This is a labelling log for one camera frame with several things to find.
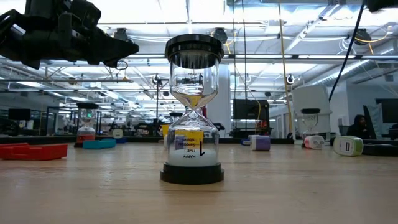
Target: white column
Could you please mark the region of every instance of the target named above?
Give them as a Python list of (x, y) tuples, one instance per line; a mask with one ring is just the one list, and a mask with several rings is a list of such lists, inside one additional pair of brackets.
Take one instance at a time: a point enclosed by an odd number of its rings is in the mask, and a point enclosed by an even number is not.
[(224, 131), (220, 131), (220, 138), (229, 138), (231, 132), (231, 90), (229, 86), (228, 65), (220, 65), (218, 94), (206, 106), (207, 118), (212, 123), (221, 123)]

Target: ceiling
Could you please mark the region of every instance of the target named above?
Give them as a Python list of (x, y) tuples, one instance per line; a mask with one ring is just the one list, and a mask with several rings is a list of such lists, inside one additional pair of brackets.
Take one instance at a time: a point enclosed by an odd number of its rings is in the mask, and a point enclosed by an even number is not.
[[(3, 64), (0, 77), (3, 79), (20, 78), (26, 80), (67, 80), (69, 78), (87, 80), (108, 80), (107, 82), (86, 82), (71, 85), (67, 82), (42, 83), (48, 89), (80, 89), (85, 92), (53, 91), (62, 96), (78, 96), (100, 102), (138, 103), (144, 109), (145, 103), (153, 103), (155, 92), (143, 93), (139, 90), (154, 89), (152, 78), (155, 74), (169, 77), (169, 64), (164, 59), (164, 47), (171, 37), (186, 33), (211, 35), (215, 28), (225, 28), (228, 36), (228, 47), (224, 46), (226, 57), (222, 63), (228, 66), (231, 76), (235, 67), (239, 73), (248, 74), (246, 86), (252, 90), (283, 90), (284, 66), (281, 60), (281, 38), (279, 26), (279, 10), (277, 4), (264, 4), (264, 1), (248, 0), (91, 0), (101, 12), (98, 27), (107, 34), (113, 35), (117, 28), (127, 28), (127, 34), (140, 51), (132, 55), (126, 62), (129, 67), (124, 71), (108, 69), (103, 65), (89, 66), (85, 62), (52, 62), (43, 63), (40, 70), (22, 66), (19, 62), (0, 59)], [(359, 5), (343, 4), (328, 6), (327, 1), (283, 1), (281, 7), (284, 49), (287, 55), (345, 55), (347, 40), (353, 31), (358, 15)], [(9, 9), (24, 12), (23, 0), (0, 0), (0, 13)], [(396, 14), (398, 9), (385, 9), (371, 14), (365, 9), (360, 28), (366, 29), (373, 40), (380, 41), (371, 44), (375, 55), (382, 54), (386, 46), (392, 46), (392, 41), (398, 34)], [(273, 55), (271, 58), (237, 60), (228, 59), (228, 55)], [(354, 45), (356, 55), (371, 55), (368, 45)], [(285, 65), (286, 74), (296, 78), (294, 87), (306, 85), (316, 80), (320, 75), (340, 67), (343, 57), (324, 60), (288, 59)], [(349, 65), (358, 60), (349, 60)], [(244, 82), (239, 78), (237, 89), (244, 89)], [(33, 86), (12, 83), (11, 88), (32, 88)], [(90, 89), (123, 89), (130, 92), (115, 92), (118, 97), (101, 96), (98, 91)], [(256, 98), (265, 98), (264, 91), (254, 92)], [(273, 93), (271, 99), (279, 99), (281, 93)], [(244, 93), (237, 93), (237, 98)], [(170, 96), (160, 96), (160, 99), (173, 99)], [(170, 110), (164, 107), (164, 115)]]

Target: wooden table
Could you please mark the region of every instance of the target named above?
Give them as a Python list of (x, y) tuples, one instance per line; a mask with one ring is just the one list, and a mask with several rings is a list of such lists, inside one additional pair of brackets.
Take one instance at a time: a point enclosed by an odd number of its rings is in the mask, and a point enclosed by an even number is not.
[(0, 161), (0, 223), (397, 223), (398, 159), (220, 146), (225, 181), (159, 180), (160, 144)]

